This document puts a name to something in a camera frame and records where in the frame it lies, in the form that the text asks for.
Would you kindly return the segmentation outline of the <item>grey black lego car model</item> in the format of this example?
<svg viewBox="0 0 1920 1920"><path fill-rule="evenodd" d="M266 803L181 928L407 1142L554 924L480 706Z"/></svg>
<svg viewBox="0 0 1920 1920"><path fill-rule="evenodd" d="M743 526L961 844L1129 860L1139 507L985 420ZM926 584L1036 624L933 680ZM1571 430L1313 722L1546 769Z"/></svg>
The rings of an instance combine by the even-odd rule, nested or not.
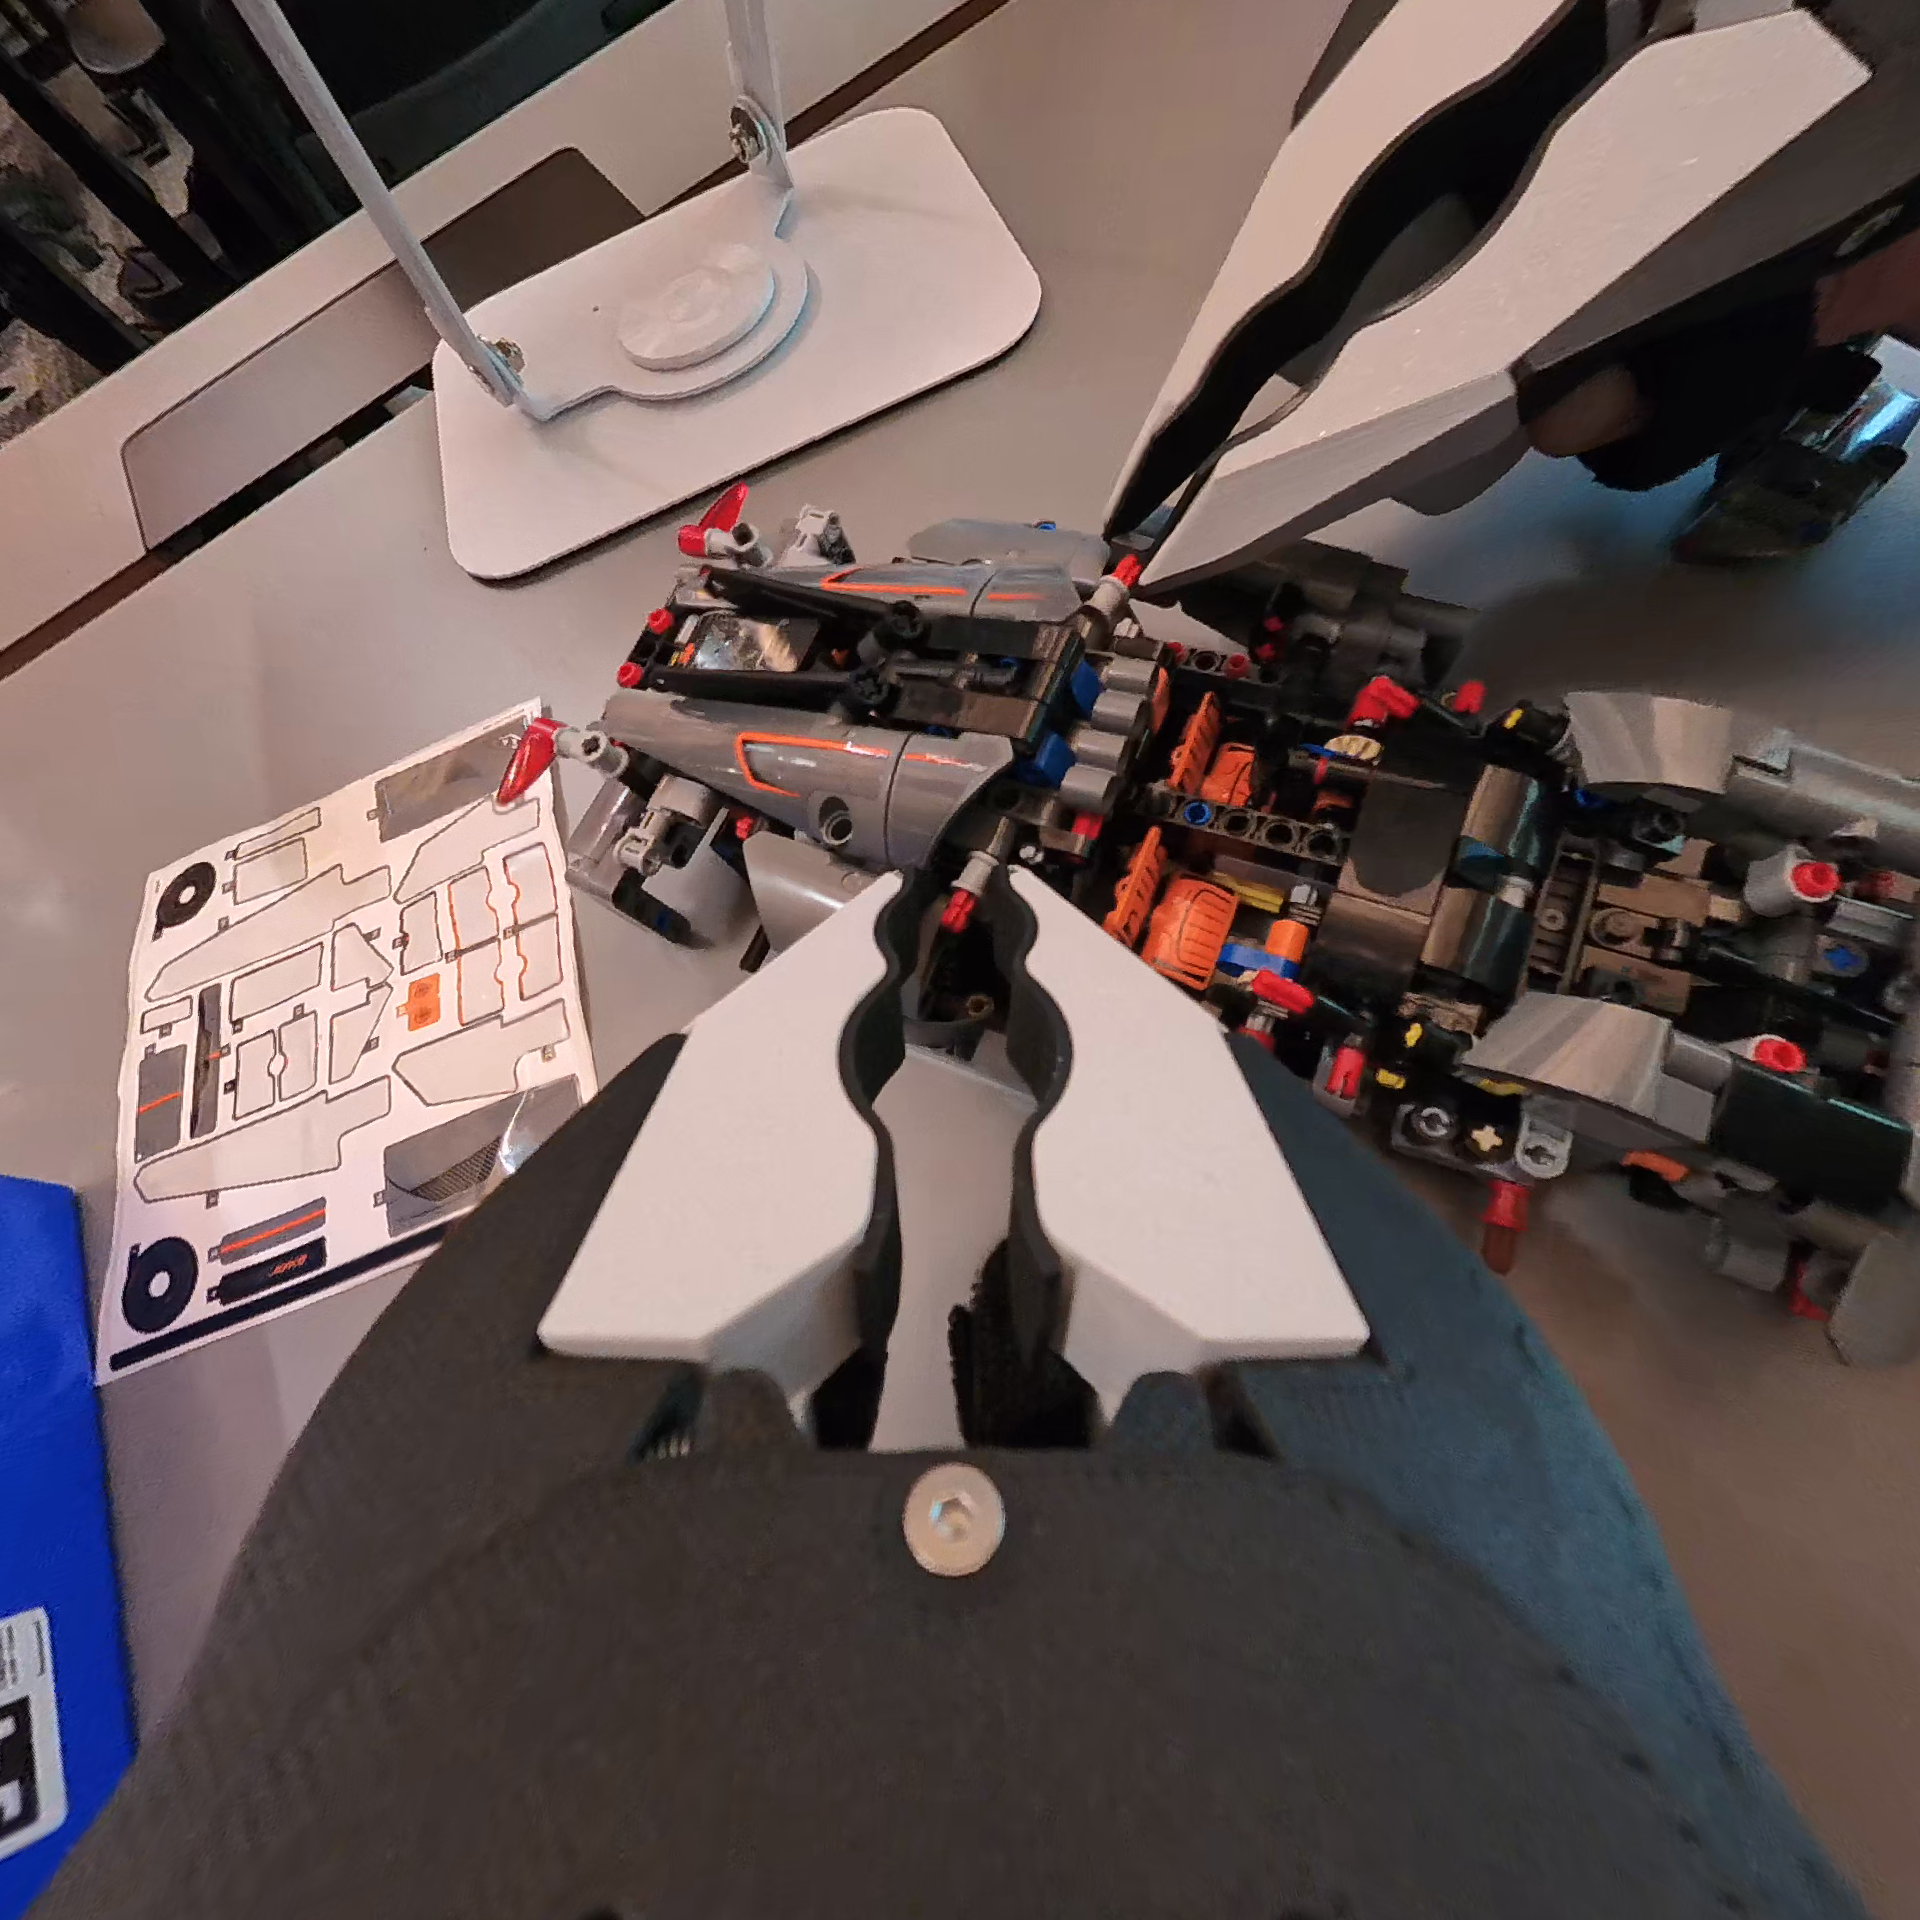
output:
<svg viewBox="0 0 1920 1920"><path fill-rule="evenodd" d="M1484 713L1476 614L1319 543L1172 606L1145 532L947 518L859 562L748 490L586 728L568 882L689 944L664 874L712 850L781 949L853 887L942 887L927 1044L1007 991L972 931L1038 876L1394 1151L1485 1192L1505 1270L1528 1198L1618 1171L1704 1219L1718 1275L1849 1365L1915 1359L1915 781L1723 706L1626 689Z"/></svg>

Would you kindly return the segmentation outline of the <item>white sticker sheet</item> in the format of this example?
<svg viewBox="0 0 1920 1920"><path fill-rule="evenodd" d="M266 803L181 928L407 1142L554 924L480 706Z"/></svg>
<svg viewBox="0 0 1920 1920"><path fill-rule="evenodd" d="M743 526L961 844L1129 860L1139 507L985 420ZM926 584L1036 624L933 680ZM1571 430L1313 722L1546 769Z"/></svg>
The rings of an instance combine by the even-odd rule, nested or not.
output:
<svg viewBox="0 0 1920 1920"><path fill-rule="evenodd" d="M97 1384L415 1264L595 1096L539 713L150 878Z"/></svg>

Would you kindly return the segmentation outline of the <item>white metal stand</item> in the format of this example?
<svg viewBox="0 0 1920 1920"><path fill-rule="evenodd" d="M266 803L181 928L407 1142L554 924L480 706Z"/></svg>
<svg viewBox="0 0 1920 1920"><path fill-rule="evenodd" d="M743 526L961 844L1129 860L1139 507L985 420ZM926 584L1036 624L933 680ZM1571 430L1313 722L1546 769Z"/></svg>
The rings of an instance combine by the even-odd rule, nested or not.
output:
<svg viewBox="0 0 1920 1920"><path fill-rule="evenodd" d="M935 117L792 157L766 6L728 3L743 174L461 309L275 5L238 13L441 344L451 561L506 583L1011 350L1042 282Z"/></svg>

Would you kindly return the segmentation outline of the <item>blue plastic bin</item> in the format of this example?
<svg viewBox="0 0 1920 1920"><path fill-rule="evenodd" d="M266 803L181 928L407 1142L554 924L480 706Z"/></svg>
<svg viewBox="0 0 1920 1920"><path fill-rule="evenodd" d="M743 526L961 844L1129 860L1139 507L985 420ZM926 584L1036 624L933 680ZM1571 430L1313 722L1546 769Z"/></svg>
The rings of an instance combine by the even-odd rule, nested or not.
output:
<svg viewBox="0 0 1920 1920"><path fill-rule="evenodd" d="M134 1754L78 1196L1 1179L1 1914L24 1917Z"/></svg>

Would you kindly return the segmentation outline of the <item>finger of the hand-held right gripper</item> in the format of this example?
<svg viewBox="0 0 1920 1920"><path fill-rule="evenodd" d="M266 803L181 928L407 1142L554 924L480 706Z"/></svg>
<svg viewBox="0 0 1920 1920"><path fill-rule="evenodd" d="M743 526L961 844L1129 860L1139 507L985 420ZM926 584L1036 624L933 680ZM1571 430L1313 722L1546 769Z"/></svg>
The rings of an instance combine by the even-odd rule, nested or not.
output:
<svg viewBox="0 0 1920 1920"><path fill-rule="evenodd" d="M1634 5L1345 5L1106 508L1185 493L1277 374L1309 382L1520 186L1554 120L1636 47Z"/></svg>
<svg viewBox="0 0 1920 1920"><path fill-rule="evenodd" d="M1166 499L1139 586L1179 590L1384 499L1484 486L1522 450L1528 374L1636 315L1627 278L1870 66L1807 5L1636 6L1636 47L1551 123L1492 223L1401 300L1344 326L1306 384L1272 377Z"/></svg>

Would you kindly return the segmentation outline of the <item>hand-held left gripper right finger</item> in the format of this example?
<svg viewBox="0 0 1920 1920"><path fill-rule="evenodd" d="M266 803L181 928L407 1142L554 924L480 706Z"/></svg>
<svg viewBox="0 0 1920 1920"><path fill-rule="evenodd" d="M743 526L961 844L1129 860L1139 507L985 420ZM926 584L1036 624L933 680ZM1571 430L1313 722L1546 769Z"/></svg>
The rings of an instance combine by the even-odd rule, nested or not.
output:
<svg viewBox="0 0 1920 1920"><path fill-rule="evenodd" d="M990 1440L1081 1442L1138 1380L1357 1356L1370 1326L1216 1018L1051 889L990 889L1033 1100L990 1255Z"/></svg>

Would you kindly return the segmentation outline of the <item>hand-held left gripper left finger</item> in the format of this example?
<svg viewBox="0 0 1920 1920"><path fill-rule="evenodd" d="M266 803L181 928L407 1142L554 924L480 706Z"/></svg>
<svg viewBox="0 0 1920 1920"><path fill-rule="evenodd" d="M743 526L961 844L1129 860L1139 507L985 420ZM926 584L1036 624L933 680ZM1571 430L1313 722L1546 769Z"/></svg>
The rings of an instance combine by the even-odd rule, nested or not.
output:
<svg viewBox="0 0 1920 1920"><path fill-rule="evenodd" d="M880 876L700 1013L548 1303L563 1359L757 1372L867 1442L899 1309L904 876Z"/></svg>

